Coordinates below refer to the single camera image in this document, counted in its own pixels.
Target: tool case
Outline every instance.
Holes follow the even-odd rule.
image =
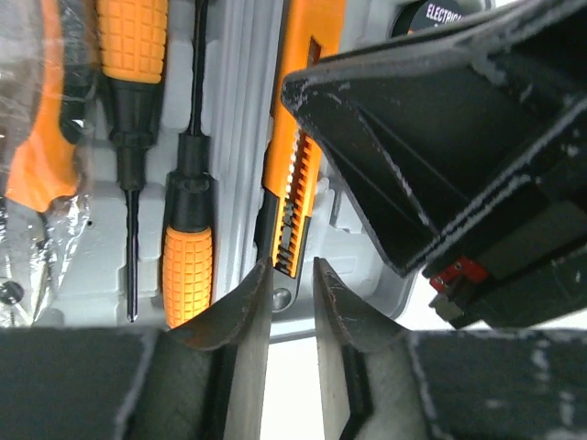
[[[490,0],[462,2],[475,10],[493,6]],[[406,3],[410,2],[348,1],[339,51],[384,42]],[[202,124],[212,138],[210,174],[215,180],[213,301],[234,289],[257,258],[254,237],[262,202],[263,158],[271,140],[270,110],[287,4],[287,0],[215,0],[208,9]],[[139,202],[138,325],[166,325],[161,297],[165,182],[175,167],[178,135],[190,115],[193,31],[194,2],[170,0],[161,130],[157,145],[148,153],[147,185]],[[57,299],[38,325],[127,325],[123,282],[127,211],[116,184],[116,153],[107,140],[100,103],[96,114],[91,219]],[[325,159],[298,297],[290,308],[273,316],[272,341],[313,334],[316,256],[326,258],[353,291],[385,315],[396,318],[405,308],[414,275],[401,278],[383,263]]]

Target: tool kit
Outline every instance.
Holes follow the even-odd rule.
[[[260,438],[312,334],[327,439],[584,438],[587,0],[101,2],[0,27],[0,436]]]
[[[27,0],[20,6],[27,15],[28,3],[45,7]],[[65,197],[53,222],[65,232],[50,224],[47,239],[41,228],[35,256],[3,247],[3,325],[175,327],[234,289],[264,258],[273,263],[274,341],[314,332],[314,257],[328,259],[353,291],[397,317],[415,275],[400,277],[384,264],[342,180],[281,104],[283,78],[324,57],[493,6],[489,0],[337,0],[328,7],[310,0],[55,0],[53,18],[45,19],[67,24],[76,17],[76,28],[61,29],[63,47],[83,39],[71,46],[84,53],[65,56],[62,75],[69,78],[67,61],[74,60],[78,82],[71,90],[81,95],[69,99],[66,83],[62,101],[73,112],[65,114],[68,127],[76,127],[70,144],[78,152],[67,160],[70,167],[75,162],[77,177],[65,176],[73,180],[61,189],[45,179],[50,191],[38,200],[42,206],[17,200],[19,209],[43,218],[51,200]],[[33,33],[32,24],[22,28]],[[34,37],[37,44],[50,38]],[[34,183],[14,181],[13,171],[29,167],[17,156],[5,154],[3,167],[10,205],[10,191]],[[51,170],[27,172],[41,177]],[[10,206],[3,213],[5,239],[12,240],[10,218],[20,213]],[[25,240],[26,251],[34,239]],[[10,268],[30,271],[35,259],[51,261],[50,286],[39,283],[36,269],[22,284],[22,301],[23,292],[7,291]]]

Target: hand tool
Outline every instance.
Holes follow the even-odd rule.
[[[338,52],[345,1],[324,6],[313,0],[292,0],[276,81],[273,137],[263,186],[265,195],[257,225],[260,258],[271,257],[275,268],[274,312],[297,295],[320,166],[319,146],[300,130],[281,102],[283,78]]]
[[[192,113],[179,136],[177,169],[168,180],[171,207],[163,250],[163,295],[171,328],[206,309],[212,293],[210,137],[201,128],[207,9],[208,0],[196,1]]]
[[[138,195],[145,156],[154,145],[151,122],[163,86],[167,0],[98,0],[103,71],[108,80],[117,182],[127,202],[127,319],[138,314]]]
[[[12,0],[6,6],[10,32],[35,45],[25,54],[14,51],[10,61],[17,72],[0,80],[0,151],[6,167],[0,197],[0,320],[17,326],[31,325],[54,290],[51,208],[78,188],[75,148],[97,57],[87,38],[94,32],[89,2]],[[20,42],[1,28],[3,37]],[[4,76],[13,79],[6,83]]]

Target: plastic bag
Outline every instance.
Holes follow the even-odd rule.
[[[0,326],[51,303],[88,220],[98,58],[84,0],[0,0]]]

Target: orange screwdriver handle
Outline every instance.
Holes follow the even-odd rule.
[[[212,293],[212,231],[165,235],[163,297],[167,324],[174,328],[210,305]]]
[[[132,83],[161,82],[167,0],[98,0],[104,74]]]
[[[59,197],[73,196],[77,176],[75,145],[61,132],[65,70],[61,12],[55,0],[41,0],[43,17],[43,85],[36,119],[10,164],[6,197],[37,212],[46,212]]]

